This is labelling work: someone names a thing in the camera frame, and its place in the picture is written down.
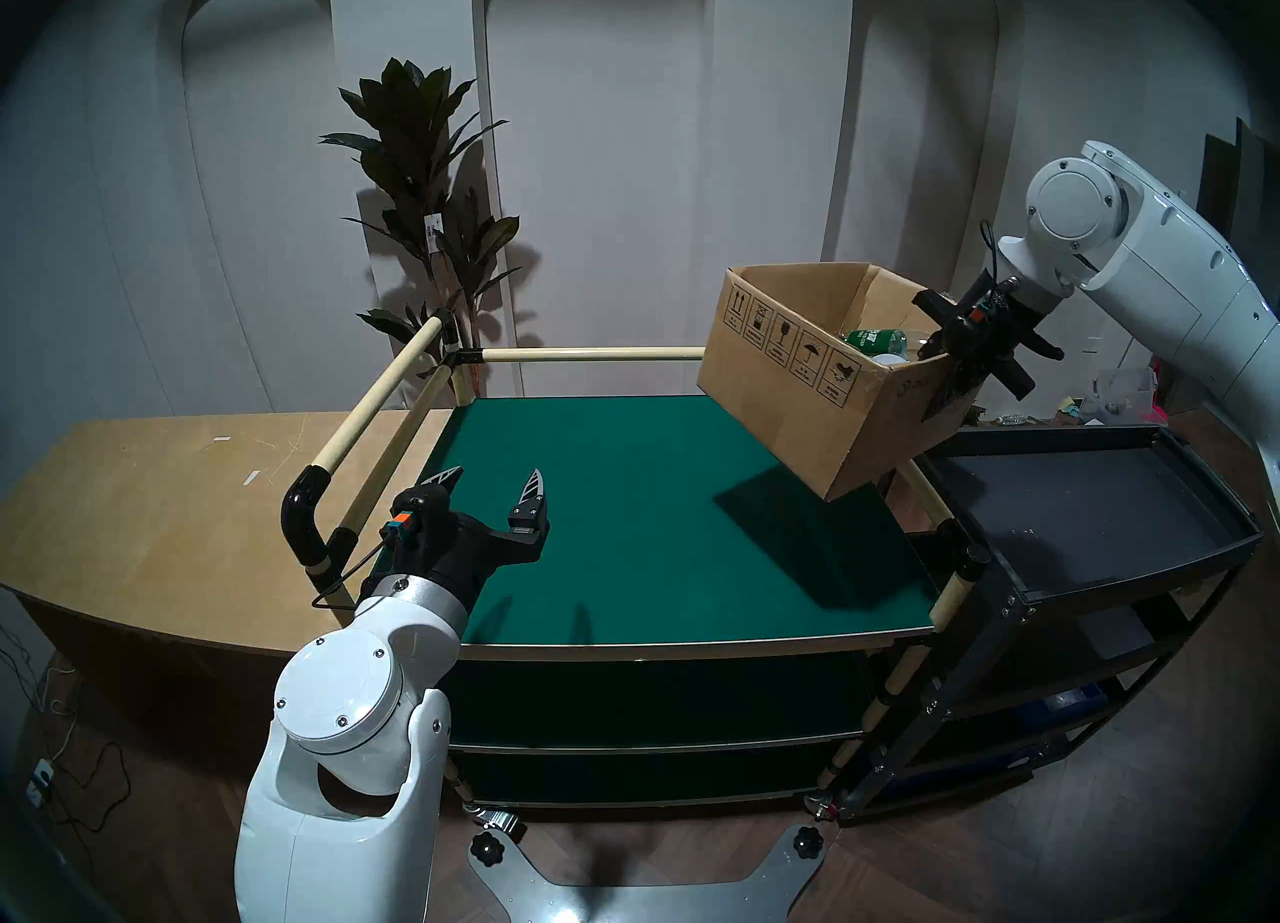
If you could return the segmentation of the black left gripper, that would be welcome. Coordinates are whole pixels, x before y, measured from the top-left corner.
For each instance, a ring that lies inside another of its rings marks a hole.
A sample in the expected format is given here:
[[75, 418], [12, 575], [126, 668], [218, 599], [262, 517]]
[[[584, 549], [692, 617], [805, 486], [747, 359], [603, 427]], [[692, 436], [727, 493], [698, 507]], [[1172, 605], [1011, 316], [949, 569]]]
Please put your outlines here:
[[[452, 493], [463, 467], [448, 467], [419, 481]], [[498, 568], [531, 565], [549, 534], [547, 483], [534, 469], [508, 513], [508, 530], [480, 521], [453, 521], [429, 533], [420, 522], [390, 522], [384, 533], [390, 565], [378, 574], [378, 597], [397, 598], [438, 613], [445, 621], [468, 621], [484, 585]]]

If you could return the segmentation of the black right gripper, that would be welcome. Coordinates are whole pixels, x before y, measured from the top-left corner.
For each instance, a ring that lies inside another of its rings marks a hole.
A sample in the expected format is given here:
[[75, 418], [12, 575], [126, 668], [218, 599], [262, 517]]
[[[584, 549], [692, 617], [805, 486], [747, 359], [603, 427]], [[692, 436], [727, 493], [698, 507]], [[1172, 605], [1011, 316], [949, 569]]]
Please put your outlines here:
[[937, 324], [941, 349], [955, 358], [956, 373], [989, 373], [1015, 401], [1027, 399], [1036, 388], [1033, 376], [1012, 356], [1018, 347], [1051, 361], [1065, 356], [1034, 328], [1020, 324], [1009, 309], [963, 306], [933, 289], [916, 292], [911, 302]]

